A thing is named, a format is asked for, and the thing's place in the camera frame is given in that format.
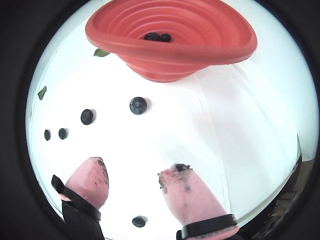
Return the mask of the pink padded gripper finger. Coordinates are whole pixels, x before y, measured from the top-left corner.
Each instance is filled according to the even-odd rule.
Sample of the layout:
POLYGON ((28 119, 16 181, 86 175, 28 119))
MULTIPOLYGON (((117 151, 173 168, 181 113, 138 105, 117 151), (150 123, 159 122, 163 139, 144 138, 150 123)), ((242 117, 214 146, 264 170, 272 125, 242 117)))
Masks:
POLYGON ((234 215, 189 165, 176 163, 157 175, 166 205, 182 225, 178 240, 226 240, 240 230, 234 215))
POLYGON ((109 177, 102 158, 85 160, 66 183, 53 175, 51 185, 61 199, 68 230, 78 240, 103 240, 100 208, 109 195, 109 177))

